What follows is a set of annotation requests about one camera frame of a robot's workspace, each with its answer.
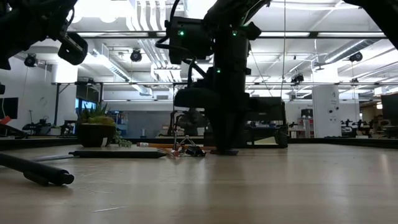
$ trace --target pipe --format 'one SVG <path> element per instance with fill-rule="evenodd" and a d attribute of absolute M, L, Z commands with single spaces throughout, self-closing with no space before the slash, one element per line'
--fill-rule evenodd
<path fill-rule="evenodd" d="M 327 54 L 323 58 L 323 62 L 318 63 L 318 65 L 329 65 L 331 63 L 336 63 L 379 41 L 380 39 L 366 39 L 360 41 L 352 40 L 342 47 L 338 48 L 337 50 Z"/>
<path fill-rule="evenodd" d="M 393 62 L 390 63 L 389 65 L 385 65 L 383 67 L 379 67 L 371 72 L 365 72 L 359 75 L 354 76 L 353 78 L 358 78 L 358 80 L 365 80 L 367 78 L 373 77 L 375 75 L 378 75 L 383 72 L 388 72 L 389 70 L 392 70 L 398 66 L 398 62 Z"/>
<path fill-rule="evenodd" d="M 389 49 L 389 50 L 387 50 L 387 51 L 385 51 L 385 52 L 383 52 L 383 53 L 380 53 L 380 54 L 378 54 L 378 55 L 376 55 L 376 56 L 373 56 L 372 58 L 369 58 L 369 59 L 367 59 L 367 60 L 365 60 L 365 61 L 356 63 L 355 65 L 352 65 L 352 66 L 350 65 L 348 68 L 346 68 L 346 69 L 344 69 L 344 70 L 342 70 L 342 71 L 339 71 L 339 73 L 350 71 L 351 69 L 354 69 L 354 68 L 356 68 L 356 67 L 358 67 L 358 66 L 360 66 L 360 65 L 363 65 L 363 64 L 365 64 L 365 63 L 367 63 L 367 62 L 370 62 L 370 61 L 372 61 L 372 60 L 374 60 L 374 59 L 376 59 L 376 58 L 379 58 L 379 57 L 381 57 L 381 56 L 383 56 L 383 55 L 385 55 L 385 54 L 388 54 L 388 53 L 390 53 L 390 52 L 393 52 L 393 51 L 395 51 L 395 50 L 397 50 L 397 49 L 396 49 L 395 47 L 393 47 L 393 48 L 391 48 L 391 49 Z"/>

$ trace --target black cable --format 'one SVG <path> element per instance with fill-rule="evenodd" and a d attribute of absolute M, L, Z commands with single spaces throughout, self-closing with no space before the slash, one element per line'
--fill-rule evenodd
<path fill-rule="evenodd" d="M 178 3 L 179 3 L 179 2 L 180 2 L 180 0 L 175 0 L 174 3 L 173 3 L 173 7 L 172 7 L 172 10 L 171 10 L 171 12 L 170 12 L 170 22 L 169 22 L 169 25 L 170 25 L 170 26 L 171 26 L 171 24 L 172 24 L 172 21 L 173 21 L 173 18 L 174 18 L 174 14 L 175 14 L 175 11 L 177 10 L 177 6 L 178 6 Z M 170 27 L 166 27 L 166 36 L 163 37 L 163 38 L 161 38 L 160 40 L 158 40 L 158 41 L 155 43 L 155 47 L 160 48 L 160 49 L 181 51 L 181 52 L 185 52 L 185 53 L 191 55 L 192 60 L 191 60 L 191 62 L 189 63 L 189 68 L 188 68 L 188 87 L 190 87 L 190 85 L 192 84 L 192 68 L 193 68 L 193 66 L 194 66 L 195 61 L 197 60 L 197 58 L 196 58 L 195 55 L 193 55 L 193 54 L 191 53 L 191 51 L 189 51 L 189 50 L 186 49 L 186 48 L 178 47 L 178 46 L 171 46 L 171 45 L 167 45 L 167 44 L 163 44 L 167 39 L 169 39 L 168 30 L 170 30 Z"/>
<path fill-rule="evenodd" d="M 179 2 L 180 2 L 180 0 L 175 0 L 174 3 L 173 3 L 173 7 L 172 7 L 172 10 L 170 12 L 170 24 L 173 21 L 174 14 L 175 14 L 175 11 L 177 10 L 177 6 L 178 6 Z"/>
<path fill-rule="evenodd" d="M 261 74 L 260 67 L 259 67 L 259 65 L 257 64 L 256 58 L 255 58 L 253 52 L 251 52 L 251 56 L 253 57 L 253 60 L 254 60 L 254 63 L 256 64 L 257 69 L 259 70 L 259 74 L 260 74 L 260 77 L 261 77 L 261 79 L 262 79 L 262 82 L 263 82 L 264 84 L 266 84 L 266 88 L 268 89 L 268 92 L 269 92 L 269 94 L 271 95 L 271 97 L 274 97 L 274 96 L 272 96 L 272 93 L 271 93 L 270 89 L 268 88 L 268 85 L 267 85 L 266 80 L 264 79 L 264 77 L 263 77 L 262 74 Z"/>

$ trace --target plant pot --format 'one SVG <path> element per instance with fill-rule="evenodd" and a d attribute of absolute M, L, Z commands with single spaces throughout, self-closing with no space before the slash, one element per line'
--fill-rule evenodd
<path fill-rule="evenodd" d="M 114 126 L 100 124 L 79 124 L 76 135 L 83 147 L 103 147 L 111 144 L 116 132 Z"/>

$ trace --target potted plant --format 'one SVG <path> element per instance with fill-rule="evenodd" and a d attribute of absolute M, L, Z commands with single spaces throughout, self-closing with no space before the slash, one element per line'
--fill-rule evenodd
<path fill-rule="evenodd" d="M 107 105 L 97 105 L 95 109 L 85 108 L 78 119 L 76 134 L 82 146 L 101 147 L 111 144 L 112 139 L 119 146 L 131 147 L 131 142 L 121 139 L 113 118 L 106 115 Z"/>

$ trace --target hanging cable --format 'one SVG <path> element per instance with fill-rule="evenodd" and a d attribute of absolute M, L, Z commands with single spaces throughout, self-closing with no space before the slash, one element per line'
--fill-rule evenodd
<path fill-rule="evenodd" d="M 2 119 L 6 118 L 6 112 L 4 110 L 4 102 L 5 102 L 5 100 L 6 100 L 5 98 L 3 98 L 1 100 Z"/>
<path fill-rule="evenodd" d="M 266 80 L 264 79 L 264 77 L 263 77 L 262 74 L 261 74 L 261 70 L 260 70 L 260 68 L 259 68 L 259 65 L 257 64 L 256 58 L 255 58 L 253 52 L 251 52 L 251 56 L 253 57 L 253 60 L 254 60 L 254 63 L 256 64 L 257 69 L 259 70 L 259 74 L 260 74 L 260 77 L 261 77 L 261 79 L 262 79 L 262 82 L 266 85 L 266 88 L 267 88 L 269 94 L 271 95 L 271 97 L 273 97 L 273 96 L 272 96 L 272 93 L 271 93 L 271 91 L 270 91 L 270 89 L 269 89 L 268 86 L 267 86 Z"/>
<path fill-rule="evenodd" d="M 353 74 L 353 79 L 354 79 L 354 63 L 351 62 L 351 71 Z M 358 121 L 358 111 L 356 110 L 356 94 L 355 94 L 355 89 L 356 87 L 353 87 L 353 96 L 354 96 L 354 107 L 355 107 L 355 121 Z"/>
<path fill-rule="evenodd" d="M 282 63 L 282 84 L 280 86 L 280 97 L 282 97 L 285 82 L 285 55 L 286 55 L 286 0 L 284 0 L 284 61 Z"/>
<path fill-rule="evenodd" d="M 25 89 L 26 89 L 26 81 L 27 81 L 27 72 L 29 71 L 29 68 L 26 67 L 26 74 L 25 74 L 25 81 L 24 81 L 24 90 L 22 91 L 22 98 L 21 98 L 21 103 L 24 103 L 24 97 L 25 97 Z"/>

